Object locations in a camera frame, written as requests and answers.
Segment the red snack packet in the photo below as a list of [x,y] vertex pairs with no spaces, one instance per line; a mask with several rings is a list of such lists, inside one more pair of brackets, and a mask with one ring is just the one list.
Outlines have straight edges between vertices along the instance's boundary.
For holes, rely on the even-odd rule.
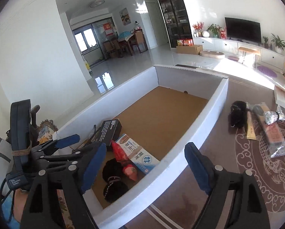
[[115,141],[111,141],[111,147],[114,152],[115,159],[118,163],[122,165],[122,171],[129,179],[136,181],[137,180],[137,170],[133,166],[132,162],[126,155],[122,147]]

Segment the floral cushion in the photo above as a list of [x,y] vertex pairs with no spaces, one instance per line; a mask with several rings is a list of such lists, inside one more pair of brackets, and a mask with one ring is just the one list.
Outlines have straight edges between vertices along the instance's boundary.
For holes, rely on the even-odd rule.
[[53,120],[43,120],[37,127],[39,145],[52,140],[52,136],[58,131],[58,127],[54,124]]

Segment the black glass display cabinet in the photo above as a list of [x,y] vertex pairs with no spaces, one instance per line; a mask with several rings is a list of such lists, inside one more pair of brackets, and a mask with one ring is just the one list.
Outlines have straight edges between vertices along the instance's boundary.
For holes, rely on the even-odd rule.
[[183,0],[158,0],[170,46],[175,48],[178,40],[192,39],[187,10]]

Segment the blue white medicine box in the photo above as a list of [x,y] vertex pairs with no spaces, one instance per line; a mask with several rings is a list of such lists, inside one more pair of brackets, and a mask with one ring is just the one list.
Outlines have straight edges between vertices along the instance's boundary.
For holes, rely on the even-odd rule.
[[127,134],[123,134],[117,140],[117,144],[123,149],[127,157],[146,175],[160,163],[156,157],[146,151]]

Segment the white cardboard box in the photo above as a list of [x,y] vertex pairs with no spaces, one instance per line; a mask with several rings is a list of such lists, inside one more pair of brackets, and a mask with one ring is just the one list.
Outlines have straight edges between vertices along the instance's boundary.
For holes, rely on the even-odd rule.
[[219,118],[227,90],[225,75],[156,65],[93,102],[54,134],[55,139],[78,134],[85,141],[94,126],[118,118],[122,133],[160,161],[112,204],[102,197],[104,183],[95,182],[86,201],[99,228],[125,225],[178,178],[187,166],[185,145],[203,145]]

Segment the silver bundle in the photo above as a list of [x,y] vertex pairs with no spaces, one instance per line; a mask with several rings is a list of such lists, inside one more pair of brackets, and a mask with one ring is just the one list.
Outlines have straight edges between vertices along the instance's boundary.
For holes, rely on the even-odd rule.
[[266,111],[264,112],[265,124],[271,125],[277,121],[285,121],[285,114],[283,113],[281,107],[278,105],[276,111]]

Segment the black scrunchie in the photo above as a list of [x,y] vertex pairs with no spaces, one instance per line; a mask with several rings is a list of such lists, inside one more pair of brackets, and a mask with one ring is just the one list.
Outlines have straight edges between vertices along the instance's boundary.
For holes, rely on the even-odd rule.
[[231,104],[229,123],[232,128],[243,128],[247,123],[246,102],[235,101]]

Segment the pink phone case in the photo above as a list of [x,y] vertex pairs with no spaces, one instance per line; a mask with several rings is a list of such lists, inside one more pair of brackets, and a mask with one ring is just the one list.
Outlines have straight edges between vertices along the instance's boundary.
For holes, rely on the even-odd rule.
[[271,125],[265,124],[264,112],[270,110],[264,102],[253,105],[252,109],[264,131],[270,158],[285,156],[285,139],[278,126],[278,122],[282,121],[277,121]]

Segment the green potted plant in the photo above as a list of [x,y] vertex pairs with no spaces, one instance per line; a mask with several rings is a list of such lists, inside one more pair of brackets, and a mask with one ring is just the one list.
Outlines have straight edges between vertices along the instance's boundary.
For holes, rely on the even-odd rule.
[[285,51],[285,41],[282,40],[278,35],[276,36],[275,34],[271,34],[272,39],[271,41],[275,45],[275,51],[278,54],[282,54]]

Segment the white tv cabinet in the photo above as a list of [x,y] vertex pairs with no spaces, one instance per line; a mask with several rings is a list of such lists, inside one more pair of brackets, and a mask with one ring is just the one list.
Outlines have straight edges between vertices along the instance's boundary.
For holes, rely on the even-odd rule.
[[283,55],[253,44],[204,37],[195,37],[193,42],[202,45],[204,50],[222,52],[225,56],[237,57],[242,64],[247,66],[253,65],[249,63],[251,60],[255,65],[260,64],[275,71],[284,70],[285,57]]

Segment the black television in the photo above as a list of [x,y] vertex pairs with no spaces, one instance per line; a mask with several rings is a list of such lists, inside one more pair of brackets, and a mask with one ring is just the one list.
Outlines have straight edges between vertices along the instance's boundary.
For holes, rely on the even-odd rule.
[[259,22],[225,17],[227,36],[254,43],[262,43],[261,27]]

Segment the gold cosmetic tube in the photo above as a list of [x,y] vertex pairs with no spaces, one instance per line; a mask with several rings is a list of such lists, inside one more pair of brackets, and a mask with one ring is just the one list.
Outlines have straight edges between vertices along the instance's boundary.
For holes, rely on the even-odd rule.
[[252,113],[251,111],[247,111],[246,113],[247,120],[246,120],[246,138],[251,140],[256,140],[256,135],[254,131],[254,125],[252,120]]

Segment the black small box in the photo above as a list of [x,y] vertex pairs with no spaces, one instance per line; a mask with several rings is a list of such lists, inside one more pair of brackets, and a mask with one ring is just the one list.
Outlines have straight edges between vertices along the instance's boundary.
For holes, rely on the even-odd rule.
[[116,141],[121,133],[122,124],[118,119],[105,120],[96,131],[93,142],[104,143],[108,150],[111,151],[111,142]]

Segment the brown cardboard carton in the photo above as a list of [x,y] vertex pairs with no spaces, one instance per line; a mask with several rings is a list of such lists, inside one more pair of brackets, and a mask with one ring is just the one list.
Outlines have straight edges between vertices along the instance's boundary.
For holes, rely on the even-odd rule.
[[194,44],[192,46],[177,46],[176,51],[179,54],[199,55],[199,53],[203,51],[203,46],[199,44]]

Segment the black round pouch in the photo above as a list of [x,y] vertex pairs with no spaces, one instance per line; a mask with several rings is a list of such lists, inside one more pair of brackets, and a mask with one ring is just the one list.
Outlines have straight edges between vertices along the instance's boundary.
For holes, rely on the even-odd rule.
[[105,201],[113,203],[129,190],[122,180],[123,171],[121,163],[116,159],[108,160],[102,170],[102,178],[106,183],[103,196]]

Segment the red flower vase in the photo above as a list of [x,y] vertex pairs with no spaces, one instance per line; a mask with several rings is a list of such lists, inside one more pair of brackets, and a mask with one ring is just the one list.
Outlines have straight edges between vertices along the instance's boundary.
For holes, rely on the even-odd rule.
[[203,22],[197,22],[196,24],[193,25],[194,30],[196,31],[197,37],[202,36],[203,28],[204,28],[204,23]]

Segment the wooden dining table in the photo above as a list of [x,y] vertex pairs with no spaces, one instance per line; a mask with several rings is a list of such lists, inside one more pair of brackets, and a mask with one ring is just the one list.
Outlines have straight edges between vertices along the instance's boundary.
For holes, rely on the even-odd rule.
[[131,54],[131,56],[134,55],[133,49],[131,47],[130,44],[130,40],[133,39],[135,36],[134,32],[123,32],[119,35],[118,37],[118,42],[119,44],[121,44],[122,46],[126,46],[129,49],[129,52]]

